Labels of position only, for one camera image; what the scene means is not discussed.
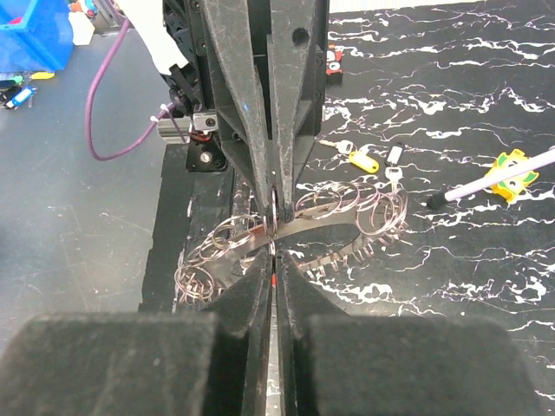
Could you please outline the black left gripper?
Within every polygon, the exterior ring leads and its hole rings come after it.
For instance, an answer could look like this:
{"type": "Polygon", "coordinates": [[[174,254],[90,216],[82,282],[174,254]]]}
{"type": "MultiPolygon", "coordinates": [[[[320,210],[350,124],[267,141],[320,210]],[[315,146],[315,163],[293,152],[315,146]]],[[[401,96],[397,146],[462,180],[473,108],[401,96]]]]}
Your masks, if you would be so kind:
{"type": "Polygon", "coordinates": [[[185,57],[164,75],[176,114],[208,132],[262,214],[276,173],[284,223],[321,128],[329,10],[328,1],[162,4],[164,29],[185,57]]]}

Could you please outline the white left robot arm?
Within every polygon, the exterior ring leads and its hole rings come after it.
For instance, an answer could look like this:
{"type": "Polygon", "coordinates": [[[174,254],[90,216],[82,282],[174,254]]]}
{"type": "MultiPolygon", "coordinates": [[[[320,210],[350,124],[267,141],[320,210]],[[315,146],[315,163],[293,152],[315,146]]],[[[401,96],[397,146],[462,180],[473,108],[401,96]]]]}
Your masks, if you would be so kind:
{"type": "Polygon", "coordinates": [[[186,116],[212,116],[258,209],[285,223],[322,124],[326,1],[123,1],[186,116]]]}

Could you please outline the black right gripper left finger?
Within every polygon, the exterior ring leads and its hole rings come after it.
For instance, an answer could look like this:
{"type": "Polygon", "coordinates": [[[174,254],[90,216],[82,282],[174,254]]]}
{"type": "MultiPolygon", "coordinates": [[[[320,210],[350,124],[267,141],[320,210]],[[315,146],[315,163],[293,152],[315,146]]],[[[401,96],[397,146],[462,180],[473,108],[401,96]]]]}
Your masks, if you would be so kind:
{"type": "Polygon", "coordinates": [[[29,320],[1,359],[4,415],[262,415],[271,260],[197,312],[29,320]]]}

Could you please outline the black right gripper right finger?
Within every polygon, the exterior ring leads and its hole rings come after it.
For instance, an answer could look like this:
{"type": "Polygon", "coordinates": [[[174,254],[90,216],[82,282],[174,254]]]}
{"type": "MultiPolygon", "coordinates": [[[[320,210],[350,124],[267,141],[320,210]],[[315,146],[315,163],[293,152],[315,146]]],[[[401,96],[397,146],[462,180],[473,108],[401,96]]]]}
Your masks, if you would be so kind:
{"type": "Polygon", "coordinates": [[[276,261],[287,415],[541,415],[518,349],[488,321],[349,315],[276,261]]]}

